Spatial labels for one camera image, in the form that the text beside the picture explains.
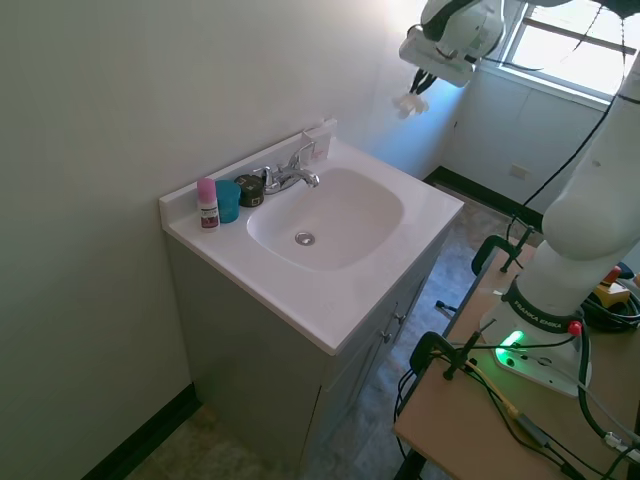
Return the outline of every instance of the drawer handle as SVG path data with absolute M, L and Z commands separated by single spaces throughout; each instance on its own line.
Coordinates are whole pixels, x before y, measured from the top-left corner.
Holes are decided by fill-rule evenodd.
M 407 319 L 407 316 L 406 315 L 400 315 L 398 313 L 394 313 L 393 314 L 393 318 L 398 320 L 398 323 L 400 325 L 402 325 L 404 323 L 404 321 Z
M 382 341 L 384 343 L 389 343 L 391 341 L 391 338 L 393 338 L 393 334 L 392 333 L 384 333 L 384 330 L 380 330 L 380 337 L 382 337 Z

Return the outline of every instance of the cabinet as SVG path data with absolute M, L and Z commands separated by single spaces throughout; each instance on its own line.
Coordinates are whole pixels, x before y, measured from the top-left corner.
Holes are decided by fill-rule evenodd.
M 256 453 L 304 465 L 410 321 L 446 234 L 440 233 L 334 356 L 168 237 L 189 366 L 200 401 Z

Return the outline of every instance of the sink drain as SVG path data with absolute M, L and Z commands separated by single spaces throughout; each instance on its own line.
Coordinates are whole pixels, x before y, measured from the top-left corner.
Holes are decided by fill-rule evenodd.
M 310 247 L 316 243 L 316 237 L 308 232 L 296 233 L 296 243 L 303 247 Z

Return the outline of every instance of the white bottle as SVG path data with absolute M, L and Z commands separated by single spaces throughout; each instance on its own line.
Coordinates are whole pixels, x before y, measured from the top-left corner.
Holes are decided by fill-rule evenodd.
M 210 178 L 198 180 L 198 212 L 202 231 L 215 232 L 220 229 L 216 182 Z

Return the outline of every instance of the tile floor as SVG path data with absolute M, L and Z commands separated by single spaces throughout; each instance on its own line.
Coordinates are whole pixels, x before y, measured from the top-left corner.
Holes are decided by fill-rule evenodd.
M 391 480 L 402 463 L 391 430 L 398 379 L 408 368 L 409 356 L 422 334 L 428 330 L 442 332 L 449 322 L 434 308 L 436 300 L 450 305 L 462 301 L 474 280 L 470 263 L 476 250 L 488 235 L 503 234 L 506 228 L 507 218 L 503 215 L 459 198 L 465 200 L 464 209 L 451 229 L 403 336 L 303 475 L 303 480 Z M 449 477 L 435 466 L 427 465 L 422 478 L 445 480 Z M 205 407 L 182 424 L 127 478 L 223 479 L 294 480 L 294 476 L 244 448 L 225 428 L 223 419 L 216 419 Z

